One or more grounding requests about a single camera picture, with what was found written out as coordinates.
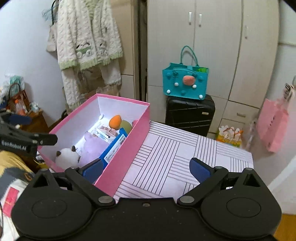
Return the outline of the purple plush toy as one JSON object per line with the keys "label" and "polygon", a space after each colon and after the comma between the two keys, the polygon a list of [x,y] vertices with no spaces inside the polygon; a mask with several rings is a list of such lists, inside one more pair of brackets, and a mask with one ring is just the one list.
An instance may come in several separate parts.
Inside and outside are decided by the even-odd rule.
{"label": "purple plush toy", "polygon": [[85,133],[84,139],[85,142],[81,149],[81,156],[78,163],[80,168],[99,158],[109,146],[108,142],[100,137],[94,136],[90,132]]}

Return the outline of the teal felt tote bag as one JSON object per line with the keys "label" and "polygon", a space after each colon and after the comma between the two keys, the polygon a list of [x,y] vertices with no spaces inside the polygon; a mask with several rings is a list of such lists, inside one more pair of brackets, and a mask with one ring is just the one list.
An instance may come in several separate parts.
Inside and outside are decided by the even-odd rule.
{"label": "teal felt tote bag", "polygon": [[180,59],[186,48],[191,52],[195,65],[170,63],[163,69],[163,93],[167,96],[203,100],[206,97],[209,68],[199,66],[194,51],[188,45],[182,48]]}

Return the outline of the white wardrobe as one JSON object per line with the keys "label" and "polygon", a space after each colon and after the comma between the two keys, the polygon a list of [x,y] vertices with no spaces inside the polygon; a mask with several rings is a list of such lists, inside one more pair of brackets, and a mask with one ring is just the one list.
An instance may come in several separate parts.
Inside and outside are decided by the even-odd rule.
{"label": "white wardrobe", "polygon": [[273,72],[278,1],[147,1],[147,100],[151,119],[166,117],[162,71],[188,45],[209,68],[216,111],[210,132],[242,127],[258,114]]}

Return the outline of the black suitcase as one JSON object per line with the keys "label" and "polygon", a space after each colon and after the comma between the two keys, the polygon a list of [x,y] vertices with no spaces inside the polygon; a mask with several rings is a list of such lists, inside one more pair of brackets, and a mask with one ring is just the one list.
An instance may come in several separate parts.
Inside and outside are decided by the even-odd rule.
{"label": "black suitcase", "polygon": [[200,136],[207,136],[215,114],[215,102],[169,96],[166,100],[165,124]]}

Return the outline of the orange drink bottle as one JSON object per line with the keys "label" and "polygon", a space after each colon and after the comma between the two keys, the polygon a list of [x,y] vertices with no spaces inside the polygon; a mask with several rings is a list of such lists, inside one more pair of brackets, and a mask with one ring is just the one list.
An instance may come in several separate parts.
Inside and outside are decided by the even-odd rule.
{"label": "orange drink bottle", "polygon": [[26,110],[23,107],[22,101],[19,99],[15,100],[15,106],[16,106],[16,113],[18,115],[25,116],[26,115]]}

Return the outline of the brown patterned gift bag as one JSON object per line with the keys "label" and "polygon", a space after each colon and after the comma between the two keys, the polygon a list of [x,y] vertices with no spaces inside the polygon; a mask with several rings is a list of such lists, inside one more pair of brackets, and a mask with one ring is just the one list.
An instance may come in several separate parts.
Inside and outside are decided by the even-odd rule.
{"label": "brown patterned gift bag", "polygon": [[11,85],[9,89],[9,99],[8,99],[8,107],[14,113],[16,113],[16,106],[15,106],[16,99],[19,99],[22,101],[23,107],[26,110],[26,115],[27,115],[27,113],[31,110],[31,107],[30,107],[30,101],[28,99],[26,91],[21,90],[20,85],[17,83],[14,83]]}

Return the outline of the white canvas tote bag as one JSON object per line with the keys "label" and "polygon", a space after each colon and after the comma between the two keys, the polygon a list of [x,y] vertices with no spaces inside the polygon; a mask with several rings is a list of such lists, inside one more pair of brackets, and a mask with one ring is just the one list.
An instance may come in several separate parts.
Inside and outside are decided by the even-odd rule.
{"label": "white canvas tote bag", "polygon": [[46,51],[47,52],[55,52],[57,51],[57,28],[56,25],[53,24],[49,28],[49,36],[47,40],[47,45],[46,45]]}

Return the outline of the white panda plush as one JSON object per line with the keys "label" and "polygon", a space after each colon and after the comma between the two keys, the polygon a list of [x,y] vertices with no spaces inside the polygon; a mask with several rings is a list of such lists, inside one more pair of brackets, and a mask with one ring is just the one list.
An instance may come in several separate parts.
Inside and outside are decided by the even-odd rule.
{"label": "white panda plush", "polygon": [[63,148],[56,152],[55,163],[60,168],[66,170],[68,168],[79,166],[80,156],[76,152],[75,146]]}

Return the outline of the white tissue packet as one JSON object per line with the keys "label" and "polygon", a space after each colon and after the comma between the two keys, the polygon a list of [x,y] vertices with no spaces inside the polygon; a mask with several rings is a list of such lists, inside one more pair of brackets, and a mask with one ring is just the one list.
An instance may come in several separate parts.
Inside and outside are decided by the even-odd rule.
{"label": "white tissue packet", "polygon": [[91,133],[93,136],[103,139],[104,141],[108,142],[109,144],[116,138],[116,137],[108,137],[106,134],[98,130],[99,128],[94,129]]}

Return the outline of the pink storage box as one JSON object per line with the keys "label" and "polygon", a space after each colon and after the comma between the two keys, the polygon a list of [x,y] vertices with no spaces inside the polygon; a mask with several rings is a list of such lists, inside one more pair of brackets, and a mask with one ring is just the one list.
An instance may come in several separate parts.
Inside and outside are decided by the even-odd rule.
{"label": "pink storage box", "polygon": [[[96,147],[94,139],[106,140],[102,130],[111,118],[119,115],[131,126],[124,128],[108,141],[106,149]],[[56,172],[64,171],[63,165],[55,163],[56,152],[75,146],[78,153],[88,144],[90,151],[100,152],[99,157],[106,165],[103,171],[95,166],[85,170],[84,176],[98,189],[114,196],[128,172],[137,152],[149,132],[149,103],[106,94],[95,94],[62,120],[52,131],[58,138],[53,146],[40,146],[38,151],[48,167]]]}

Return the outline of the brown paper bag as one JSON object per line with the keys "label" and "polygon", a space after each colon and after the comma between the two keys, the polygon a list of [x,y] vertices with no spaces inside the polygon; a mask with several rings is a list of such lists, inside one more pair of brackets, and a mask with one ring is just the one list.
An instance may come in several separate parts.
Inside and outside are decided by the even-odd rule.
{"label": "brown paper bag", "polygon": [[85,99],[89,99],[95,94],[106,94],[112,96],[119,96],[118,85],[106,85],[104,87],[98,87],[96,90],[92,90],[84,95]]}

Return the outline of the pink hanging shopping bag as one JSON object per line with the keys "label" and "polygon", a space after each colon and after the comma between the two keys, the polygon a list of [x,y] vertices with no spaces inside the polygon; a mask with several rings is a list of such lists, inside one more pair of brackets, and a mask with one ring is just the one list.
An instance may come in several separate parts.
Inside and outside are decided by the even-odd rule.
{"label": "pink hanging shopping bag", "polygon": [[289,120],[288,108],[295,96],[295,86],[285,84],[281,98],[265,99],[256,130],[267,151],[276,153],[281,148]]}

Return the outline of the blue white box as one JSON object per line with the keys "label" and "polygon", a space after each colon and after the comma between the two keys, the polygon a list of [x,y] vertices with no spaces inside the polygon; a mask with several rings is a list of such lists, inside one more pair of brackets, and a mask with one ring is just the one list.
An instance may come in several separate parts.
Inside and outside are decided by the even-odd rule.
{"label": "blue white box", "polygon": [[100,160],[103,162],[103,169],[107,167],[109,162],[112,160],[116,152],[119,150],[125,139],[127,133],[123,128],[119,129],[118,136],[109,144],[105,151],[100,155]]}

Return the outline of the green makeup sponge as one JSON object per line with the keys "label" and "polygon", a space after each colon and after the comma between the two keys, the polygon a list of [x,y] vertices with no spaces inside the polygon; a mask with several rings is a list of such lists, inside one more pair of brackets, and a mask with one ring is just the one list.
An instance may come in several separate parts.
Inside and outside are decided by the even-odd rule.
{"label": "green makeup sponge", "polygon": [[130,131],[132,130],[132,125],[131,125],[128,121],[126,121],[126,120],[122,120],[121,123],[120,123],[119,128],[120,128],[120,129],[123,128],[123,129],[125,130],[125,132],[126,132],[127,134],[129,134]]}

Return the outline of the wooden side cabinet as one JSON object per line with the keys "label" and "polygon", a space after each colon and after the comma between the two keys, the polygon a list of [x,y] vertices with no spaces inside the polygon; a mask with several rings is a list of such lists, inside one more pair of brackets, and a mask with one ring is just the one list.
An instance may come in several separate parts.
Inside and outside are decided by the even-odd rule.
{"label": "wooden side cabinet", "polygon": [[40,109],[38,113],[29,113],[29,117],[32,119],[31,123],[21,125],[21,130],[30,133],[49,133],[50,129],[45,121],[42,109]]}

